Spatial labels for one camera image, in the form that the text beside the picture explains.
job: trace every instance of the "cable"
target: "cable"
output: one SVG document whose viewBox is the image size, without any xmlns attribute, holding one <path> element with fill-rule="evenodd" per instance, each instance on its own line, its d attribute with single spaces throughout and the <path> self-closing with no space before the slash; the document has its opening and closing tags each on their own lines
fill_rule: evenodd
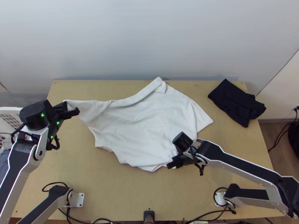
<svg viewBox="0 0 299 224">
<path fill-rule="evenodd" d="M 21 124 L 20 127 L 18 127 L 11 135 L 10 139 L 11 139 L 11 142 L 12 144 L 15 143 L 13 137 L 15 136 L 16 133 L 20 132 L 22 130 L 22 128 L 25 126 L 25 123 Z"/>
<path fill-rule="evenodd" d="M 216 196 L 216 194 L 217 194 L 217 191 L 219 191 L 220 189 L 225 189 L 225 190 L 227 190 L 226 187 L 219 187 L 219 188 L 217 188 L 217 189 L 214 191 L 213 199 L 214 199 L 214 202 L 216 203 L 216 205 L 218 205 L 218 206 L 220 206 L 220 207 L 224 207 L 225 205 L 227 205 L 227 203 L 224 204 L 224 205 L 220 205 L 220 204 L 218 204 L 218 203 L 216 202 L 216 199 L 215 199 L 215 196 Z"/>
<path fill-rule="evenodd" d="M 53 185 L 53 184 L 63 184 L 65 187 L 68 187 L 67 186 L 67 184 L 66 183 L 64 183 L 64 182 L 52 182 L 52 183 L 49 183 L 49 184 L 47 184 L 46 186 L 44 186 L 43 187 L 43 189 L 41 190 L 42 192 L 49 192 L 49 190 L 45 190 L 45 188 L 47 187 L 47 186 L 50 186 L 50 185 Z"/>
<path fill-rule="evenodd" d="M 233 213 L 233 214 L 236 214 L 235 211 L 233 211 L 233 210 L 231 210 L 231 209 L 226 209 L 226 208 L 228 207 L 228 205 L 229 205 L 229 204 L 227 204 L 227 205 L 224 207 L 223 210 L 218 210 L 218 211 L 212 211 L 212 212 L 205 213 L 205 214 L 203 214 L 203 215 L 201 215 L 201 216 L 199 216 L 199 217 L 197 217 L 197 218 L 195 218 L 195 219 L 193 219 L 193 220 L 187 221 L 186 224 L 189 224 L 189 223 L 191 223 L 191 222 L 193 222 L 193 221 L 203 221 L 203 222 L 212 222 L 212 221 L 216 221 L 217 219 L 219 219 L 219 218 L 222 216 L 222 214 L 223 214 L 224 212 L 231 212 L 231 213 Z M 201 219 L 200 219 L 200 218 L 202 218 L 202 217 L 204 217 L 204 216 L 207 216 L 207 215 L 210 215 L 210 214 L 213 214 L 213 213 L 218 213 L 218 212 L 221 212 L 220 215 L 217 216 L 217 217 L 214 218 L 214 219 L 211 219 L 211 220 L 201 220 Z"/>
<path fill-rule="evenodd" d="M 283 132 L 283 130 L 284 130 L 288 125 L 293 124 L 293 123 L 296 121 L 297 116 L 298 116 L 298 109 L 297 109 L 297 108 L 294 108 L 294 111 L 296 112 L 296 117 L 295 117 L 295 119 L 294 119 L 291 123 L 288 123 L 288 124 L 286 124 L 286 125 L 283 127 L 283 129 L 282 129 L 282 130 L 280 131 L 280 133 L 278 134 L 278 136 L 277 136 L 277 138 L 276 138 L 276 140 L 275 140 L 274 145 L 268 150 L 268 152 L 270 152 L 272 149 L 274 149 L 274 148 L 278 145 L 278 143 L 279 143 L 280 139 L 283 137 L 283 135 L 289 131 L 289 130 L 286 130 L 286 131 L 280 136 L 280 134 Z"/>
<path fill-rule="evenodd" d="M 227 190 L 226 187 L 219 187 L 219 188 L 217 188 L 217 189 L 214 191 L 214 193 L 213 193 L 213 199 L 214 199 L 214 201 L 215 201 L 215 203 L 216 203 L 217 205 L 219 205 L 219 204 L 216 202 L 215 195 L 216 195 L 217 191 L 219 191 L 220 189 L 226 189 L 226 190 Z M 216 221 L 217 219 L 219 219 L 219 218 L 222 216 L 222 214 L 223 214 L 224 212 L 231 212 L 231 213 L 233 213 L 234 215 L 236 214 L 236 211 L 232 210 L 231 208 L 228 208 L 228 206 L 229 206 L 228 203 L 226 203 L 225 205 L 219 205 L 219 206 L 224 207 L 224 209 L 223 209 L 223 210 L 218 210 L 218 211 L 212 211 L 212 212 L 205 213 L 205 214 L 203 214 L 203 215 L 201 215 L 201 216 L 199 216 L 199 217 L 197 217 L 197 218 L 195 218 L 195 219 L 193 219 L 193 220 L 189 220 L 189 221 L 187 221 L 186 224 L 189 224 L 189 223 L 191 223 L 191 222 L 193 222 L 193 221 L 203 221 L 203 222 L 212 222 L 212 221 Z M 201 220 L 201 219 L 200 219 L 200 218 L 202 218 L 202 217 L 204 217 L 204 216 L 207 216 L 207 215 L 210 215 L 210 214 L 213 214 L 213 213 L 218 213 L 218 212 L 220 212 L 219 216 L 217 216 L 216 218 L 214 218 L 214 219 L 212 219 L 212 220 Z"/>
<path fill-rule="evenodd" d="M 100 221 L 100 220 L 105 220 L 105 221 L 108 221 L 108 223 L 101 223 L 101 224 L 110 224 L 110 220 L 109 219 L 106 219 L 106 218 L 98 218 L 96 221 L 94 221 L 92 224 L 95 224 L 97 221 Z"/>
<path fill-rule="evenodd" d="M 293 214 L 293 207 L 292 207 L 292 205 L 291 205 L 290 197 L 289 197 L 289 195 L 287 194 L 287 190 L 284 188 L 284 186 L 282 185 L 282 183 L 279 182 L 279 181 L 278 181 L 278 183 L 277 183 L 277 186 L 278 186 L 278 187 L 280 188 L 280 190 L 283 192 L 283 194 L 284 194 L 284 196 L 285 196 L 285 198 L 286 198 L 286 200 L 287 200 L 287 206 L 288 206 L 288 209 L 289 209 L 289 211 L 288 211 L 288 216 L 291 217 L 291 218 L 293 218 L 293 217 L 294 217 L 294 214 Z"/>
<path fill-rule="evenodd" d="M 273 224 L 268 218 L 265 218 L 265 219 L 267 219 L 269 223 Z"/>
<path fill-rule="evenodd" d="M 45 188 L 46 187 L 48 187 L 48 186 L 50 186 L 50 185 L 53 185 L 53 184 L 63 184 L 65 187 L 68 187 L 68 185 L 66 184 L 66 183 L 64 183 L 64 182 L 61 182 L 61 181 L 58 181 L 58 182 L 52 182 L 52 183 L 49 183 L 49 184 L 47 184 L 46 186 L 44 186 L 43 188 L 42 188 L 42 192 L 49 192 L 49 190 L 45 190 Z M 70 208 L 67 208 L 67 212 L 64 212 L 62 209 L 58 209 L 62 214 L 64 214 L 66 217 L 67 217 L 67 221 L 68 221 L 68 223 L 69 224 L 72 224 L 71 223 L 71 221 L 70 221 L 70 219 L 71 220 L 74 220 L 74 221 L 76 221 L 76 222 L 79 222 L 79 223 L 82 223 L 82 224 L 90 224 L 90 223 L 86 223 L 86 222 L 83 222 L 83 221 L 80 221 L 80 220 L 78 220 L 78 219 L 76 219 L 76 218 L 73 218 L 73 217 L 71 217 L 70 216 L 70 210 L 71 210 L 71 207 Z M 109 220 L 109 219 L 107 219 L 107 218 L 98 218 L 97 220 L 95 220 L 94 222 L 93 222 L 93 224 L 95 224 L 97 221 L 100 221 L 100 220 L 105 220 L 105 221 L 107 221 L 108 223 L 101 223 L 101 224 L 121 224 L 121 223 L 118 223 L 118 222 L 112 222 L 111 220 Z"/>
</svg>

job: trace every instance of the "white cloth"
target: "white cloth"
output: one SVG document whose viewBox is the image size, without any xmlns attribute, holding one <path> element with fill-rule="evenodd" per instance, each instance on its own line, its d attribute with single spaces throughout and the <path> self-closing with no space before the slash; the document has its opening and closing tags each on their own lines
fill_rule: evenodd
<svg viewBox="0 0 299 224">
<path fill-rule="evenodd" d="M 189 97 L 160 77 L 122 100 L 67 100 L 95 137 L 95 146 L 113 151 L 119 162 L 155 171 L 178 153 L 172 140 L 183 131 L 190 138 L 213 123 Z"/>
</svg>

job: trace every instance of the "floor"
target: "floor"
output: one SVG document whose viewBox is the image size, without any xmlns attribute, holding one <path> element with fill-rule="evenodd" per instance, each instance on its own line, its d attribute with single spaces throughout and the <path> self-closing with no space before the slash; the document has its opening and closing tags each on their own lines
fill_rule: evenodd
<svg viewBox="0 0 299 224">
<path fill-rule="evenodd" d="M 286 123 L 283 122 L 261 122 L 261 130 L 267 145 L 267 148 L 271 148 L 275 142 L 275 139 L 281 129 L 284 127 Z M 290 175 L 295 177 L 297 180 L 299 180 L 299 159 L 293 152 L 293 149 L 291 148 L 289 141 L 287 139 L 287 135 L 285 134 L 277 147 L 275 147 L 270 153 L 270 158 L 273 164 L 273 168 L 276 172 L 280 173 L 281 175 Z M 275 218 L 269 218 L 273 224 L 295 224 L 299 223 L 299 220 L 290 219 L 288 217 L 275 217 Z M 15 224 L 18 221 L 18 219 L 11 219 L 9 224 Z M 239 223 L 240 220 L 218 220 L 213 223 Z M 258 218 L 258 219 L 247 219 L 242 220 L 247 223 L 251 224 L 270 224 L 265 218 Z M 124 224 L 140 224 L 142 222 L 122 222 Z M 57 221 L 57 220 L 48 220 L 46 224 L 68 224 L 67 221 Z"/>
</svg>

